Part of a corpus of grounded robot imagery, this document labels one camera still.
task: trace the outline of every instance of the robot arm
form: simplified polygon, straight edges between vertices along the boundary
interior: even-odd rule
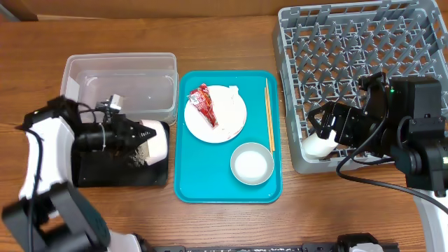
[[[132,158],[128,157],[130,153],[145,146],[147,153],[151,151],[145,160],[148,165],[166,158],[165,126],[156,121],[144,121],[146,125],[132,122],[118,114],[119,104],[120,97],[114,95],[110,101],[97,105],[105,114],[102,123],[82,123],[78,104],[64,97],[51,100],[24,117],[18,128],[27,132],[29,141],[27,176],[20,190],[21,200],[2,213],[4,223],[23,249],[28,248],[31,230],[35,252],[149,251],[150,246],[139,236],[109,231],[99,213],[74,188],[72,174],[79,168],[74,165],[81,163],[76,162],[80,156],[87,156],[84,162],[97,160],[96,154],[103,161],[104,157],[119,161],[120,157]],[[42,150],[34,133],[41,139]],[[42,163],[38,175],[39,156]],[[40,179],[33,194],[36,175]],[[34,206],[33,218],[29,216],[30,204]],[[65,222],[63,226],[42,231],[40,227],[58,215]]]
[[[362,77],[359,89],[367,91],[363,108],[328,102],[309,112],[316,134],[358,148],[380,126],[362,151],[393,158],[406,176],[408,188],[432,197],[448,211],[448,138],[441,116],[441,84],[431,77],[392,78],[384,73]],[[387,117],[383,118],[388,108]],[[315,116],[323,113],[319,122]],[[414,196],[421,215],[427,251],[448,252],[448,215],[439,207]]]

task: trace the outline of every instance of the small bowl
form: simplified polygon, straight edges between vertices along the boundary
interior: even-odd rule
[[[274,158],[263,145],[245,143],[233,151],[230,168],[241,183],[256,186],[266,182],[274,172]]]

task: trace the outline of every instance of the wooden table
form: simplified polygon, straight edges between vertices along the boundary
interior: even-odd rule
[[[380,241],[398,242],[403,252],[425,251],[420,217],[411,196],[345,181],[335,173],[302,175],[292,168],[283,91],[272,47],[276,18],[1,23],[1,205],[17,200],[27,168],[27,139],[13,128],[24,114],[60,93],[70,55],[171,52],[177,57],[180,77],[208,69],[265,69],[277,77],[283,193],[268,205],[181,202],[173,191],[176,127],[172,127],[169,180],[164,188],[80,190],[110,229],[136,232],[153,245],[190,247],[334,242],[338,235],[370,232]],[[405,185],[404,176],[392,166],[351,174]],[[3,224],[0,251],[20,251]]]

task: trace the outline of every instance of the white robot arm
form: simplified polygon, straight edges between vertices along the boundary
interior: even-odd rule
[[[111,101],[120,100],[113,96]],[[105,149],[129,153],[145,149],[151,152],[144,162],[153,165],[167,158],[165,126],[157,121],[144,121],[140,125],[118,115],[120,107],[110,111],[102,124],[81,123],[78,104],[63,97],[48,102],[25,116],[21,129],[29,141],[28,170],[19,194],[20,201],[3,209],[2,219],[14,238],[28,251],[29,231],[32,232],[34,252],[47,251],[104,251],[148,252],[151,247],[136,234],[119,234],[110,231],[102,217],[75,189],[72,178],[72,157],[76,151],[100,153]],[[41,139],[42,150],[38,139]],[[37,174],[38,159],[42,158]],[[34,192],[35,178],[39,178]],[[34,205],[34,217],[29,218],[29,205]],[[65,229],[44,232],[40,226],[50,218],[61,216]]]

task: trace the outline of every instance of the food wrapper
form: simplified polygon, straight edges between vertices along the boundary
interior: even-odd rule
[[[190,92],[187,96],[191,104],[205,117],[212,128],[218,126],[215,113],[213,112],[213,102],[205,83],[201,84],[197,89]]]

